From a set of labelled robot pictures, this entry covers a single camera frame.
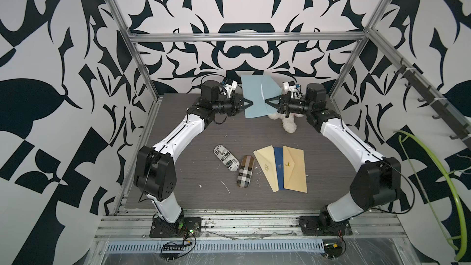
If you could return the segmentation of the light blue envelope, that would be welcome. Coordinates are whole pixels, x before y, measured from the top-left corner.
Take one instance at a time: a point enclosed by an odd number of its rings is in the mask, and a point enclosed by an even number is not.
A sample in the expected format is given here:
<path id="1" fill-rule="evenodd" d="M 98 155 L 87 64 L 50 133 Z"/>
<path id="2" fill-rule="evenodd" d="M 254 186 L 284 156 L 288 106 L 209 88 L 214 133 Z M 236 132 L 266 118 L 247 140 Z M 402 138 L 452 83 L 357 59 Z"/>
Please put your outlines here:
<path id="1" fill-rule="evenodd" d="M 245 109 L 245 118 L 253 119 L 277 113 L 277 109 L 265 103 L 266 99 L 282 94 L 280 86 L 269 75 L 243 75 L 242 91 L 244 98 L 253 105 Z"/>

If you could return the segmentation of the tan envelope gold emblem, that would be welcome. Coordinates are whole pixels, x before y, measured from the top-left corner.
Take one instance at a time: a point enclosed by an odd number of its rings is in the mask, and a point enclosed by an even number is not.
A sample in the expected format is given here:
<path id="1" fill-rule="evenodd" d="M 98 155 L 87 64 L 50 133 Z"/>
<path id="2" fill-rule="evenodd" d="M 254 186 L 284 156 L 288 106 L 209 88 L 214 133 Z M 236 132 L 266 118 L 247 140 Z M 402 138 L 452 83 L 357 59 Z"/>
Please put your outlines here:
<path id="1" fill-rule="evenodd" d="M 307 193 L 304 151 L 283 147 L 283 187 Z"/>

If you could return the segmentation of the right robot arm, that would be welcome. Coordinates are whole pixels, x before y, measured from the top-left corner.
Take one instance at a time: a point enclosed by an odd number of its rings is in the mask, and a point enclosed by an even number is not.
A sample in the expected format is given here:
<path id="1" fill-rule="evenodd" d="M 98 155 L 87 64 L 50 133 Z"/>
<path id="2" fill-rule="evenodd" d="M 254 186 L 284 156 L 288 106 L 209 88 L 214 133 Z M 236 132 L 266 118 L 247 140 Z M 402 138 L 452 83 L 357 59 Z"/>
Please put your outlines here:
<path id="1" fill-rule="evenodd" d="M 399 199 L 401 165 L 386 158 L 351 131 L 341 116 L 327 107 L 327 92 L 319 83 L 309 83 L 300 94 L 297 85 L 288 82 L 288 92 L 264 99 L 280 114 L 301 114 L 320 134 L 329 139 L 356 171 L 349 192 L 327 205 L 320 215 L 326 225 L 346 222 L 371 208 Z"/>

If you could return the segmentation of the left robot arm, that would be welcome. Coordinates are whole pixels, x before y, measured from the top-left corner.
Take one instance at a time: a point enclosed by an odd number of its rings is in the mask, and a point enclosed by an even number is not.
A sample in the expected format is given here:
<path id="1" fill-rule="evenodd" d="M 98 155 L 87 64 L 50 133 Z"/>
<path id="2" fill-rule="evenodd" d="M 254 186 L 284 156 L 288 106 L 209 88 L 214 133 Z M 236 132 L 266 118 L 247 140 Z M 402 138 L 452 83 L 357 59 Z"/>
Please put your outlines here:
<path id="1" fill-rule="evenodd" d="M 184 212 L 177 203 L 175 163 L 192 140 L 201 134 L 217 114 L 233 117 L 253 105 L 242 94 L 234 93 L 228 81 L 206 81 L 201 95 L 186 110 L 184 119 L 162 141 L 152 147 L 143 146 L 137 155 L 133 184 L 153 203 L 158 218 L 179 229 Z"/>

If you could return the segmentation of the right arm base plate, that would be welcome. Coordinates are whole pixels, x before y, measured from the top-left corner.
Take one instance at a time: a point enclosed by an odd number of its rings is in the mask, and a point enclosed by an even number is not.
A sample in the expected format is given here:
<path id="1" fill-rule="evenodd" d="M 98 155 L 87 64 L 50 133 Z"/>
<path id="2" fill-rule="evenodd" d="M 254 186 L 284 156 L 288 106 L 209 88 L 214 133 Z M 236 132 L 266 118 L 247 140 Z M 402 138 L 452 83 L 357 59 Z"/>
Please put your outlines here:
<path id="1" fill-rule="evenodd" d="M 304 236 L 350 236 L 353 234 L 348 221 L 335 222 L 327 213 L 321 213 L 319 216 L 301 216 L 299 226 Z"/>

